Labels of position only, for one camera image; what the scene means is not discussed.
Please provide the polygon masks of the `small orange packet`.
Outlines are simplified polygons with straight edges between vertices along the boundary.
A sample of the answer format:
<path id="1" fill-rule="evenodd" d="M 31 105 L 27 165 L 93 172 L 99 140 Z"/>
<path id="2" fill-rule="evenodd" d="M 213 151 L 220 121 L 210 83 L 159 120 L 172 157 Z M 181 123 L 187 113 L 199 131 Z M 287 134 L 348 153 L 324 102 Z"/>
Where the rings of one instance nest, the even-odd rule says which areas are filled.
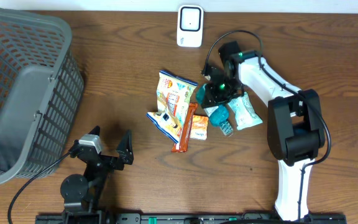
<path id="1" fill-rule="evenodd" d="M 208 135 L 207 116 L 193 115 L 191 123 L 190 138 L 205 141 Z"/>

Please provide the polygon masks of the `yellow snack bag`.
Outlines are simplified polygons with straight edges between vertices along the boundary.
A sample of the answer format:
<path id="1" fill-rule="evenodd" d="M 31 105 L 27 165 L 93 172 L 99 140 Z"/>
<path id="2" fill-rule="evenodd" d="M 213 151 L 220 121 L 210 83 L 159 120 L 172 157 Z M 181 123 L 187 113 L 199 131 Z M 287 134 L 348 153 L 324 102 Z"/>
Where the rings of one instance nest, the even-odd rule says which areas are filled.
<path id="1" fill-rule="evenodd" d="M 175 144 L 180 142 L 191 96 L 197 86 L 192 80 L 159 71 L 157 111 L 147 112 L 146 117 Z"/>

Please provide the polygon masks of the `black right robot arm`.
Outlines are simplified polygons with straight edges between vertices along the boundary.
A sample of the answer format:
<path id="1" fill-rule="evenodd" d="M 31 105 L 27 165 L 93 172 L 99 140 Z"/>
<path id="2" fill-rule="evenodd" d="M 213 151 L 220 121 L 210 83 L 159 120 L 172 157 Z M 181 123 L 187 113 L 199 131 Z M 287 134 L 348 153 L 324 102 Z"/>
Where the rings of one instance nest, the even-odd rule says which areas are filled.
<path id="1" fill-rule="evenodd" d="M 283 221 L 300 221 L 309 213 L 308 180 L 320 148 L 328 137 L 319 96 L 288 83 L 256 50 L 242 51 L 236 41 L 219 50 L 223 69 L 207 65 L 209 78 L 201 99 L 203 108 L 228 104 L 250 88 L 266 105 L 267 141 L 278 160 L 279 181 L 275 209 Z"/>

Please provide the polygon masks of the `orange brown snack bar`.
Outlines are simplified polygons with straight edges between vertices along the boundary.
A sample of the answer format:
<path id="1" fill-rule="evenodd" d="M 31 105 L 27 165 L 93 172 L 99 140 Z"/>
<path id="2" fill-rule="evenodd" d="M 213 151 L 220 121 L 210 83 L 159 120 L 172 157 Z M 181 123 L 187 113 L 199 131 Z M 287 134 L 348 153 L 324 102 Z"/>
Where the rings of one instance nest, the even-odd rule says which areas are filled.
<path id="1" fill-rule="evenodd" d="M 183 130 L 181 133 L 180 142 L 174 144 L 171 152 L 186 152 L 188 150 L 188 142 L 190 138 L 191 124 L 193 120 L 193 115 L 198 107 L 197 103 L 190 103 L 188 112 L 186 114 L 185 123 L 183 125 Z"/>

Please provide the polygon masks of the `white tissue pack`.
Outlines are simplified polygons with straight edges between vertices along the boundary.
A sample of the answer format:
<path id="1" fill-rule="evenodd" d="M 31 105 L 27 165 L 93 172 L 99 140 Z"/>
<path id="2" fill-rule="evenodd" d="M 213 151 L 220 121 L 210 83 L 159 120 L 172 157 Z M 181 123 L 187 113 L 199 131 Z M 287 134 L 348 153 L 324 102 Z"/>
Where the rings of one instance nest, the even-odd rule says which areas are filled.
<path id="1" fill-rule="evenodd" d="M 263 123 L 254 111 L 247 92 L 243 96 L 232 99 L 228 105 L 235 114 L 237 130 L 240 131 Z"/>

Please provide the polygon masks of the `blue mouthwash bottle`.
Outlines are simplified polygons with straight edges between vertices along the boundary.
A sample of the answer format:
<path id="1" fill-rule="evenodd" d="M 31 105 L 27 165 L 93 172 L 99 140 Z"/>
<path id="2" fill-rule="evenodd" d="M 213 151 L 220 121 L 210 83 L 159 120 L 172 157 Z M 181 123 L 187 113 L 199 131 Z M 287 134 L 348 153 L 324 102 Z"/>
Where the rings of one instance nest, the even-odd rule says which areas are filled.
<path id="1" fill-rule="evenodd" d="M 206 83 L 203 84 L 196 93 L 196 100 L 199 104 L 203 103 L 206 94 L 206 86 Z M 209 117 L 210 123 L 214 127 L 219 127 L 225 136 L 231 136 L 233 134 L 234 130 L 228 121 L 229 112 L 224 105 L 203 107 L 203 109 Z"/>

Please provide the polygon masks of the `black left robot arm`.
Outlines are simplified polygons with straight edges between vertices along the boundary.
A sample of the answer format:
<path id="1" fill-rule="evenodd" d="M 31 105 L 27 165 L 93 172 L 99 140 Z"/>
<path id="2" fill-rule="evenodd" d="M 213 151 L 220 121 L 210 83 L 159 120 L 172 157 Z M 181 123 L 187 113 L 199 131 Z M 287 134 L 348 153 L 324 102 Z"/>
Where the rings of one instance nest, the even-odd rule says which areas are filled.
<path id="1" fill-rule="evenodd" d="M 114 218 L 98 204 L 109 175 L 134 161 L 132 132 L 125 132 L 116 148 L 117 157 L 103 155 L 102 150 L 99 126 L 76 140 L 69 150 L 70 157 L 84 162 L 86 169 L 83 174 L 69 175 L 61 184 L 63 223 L 114 223 Z"/>

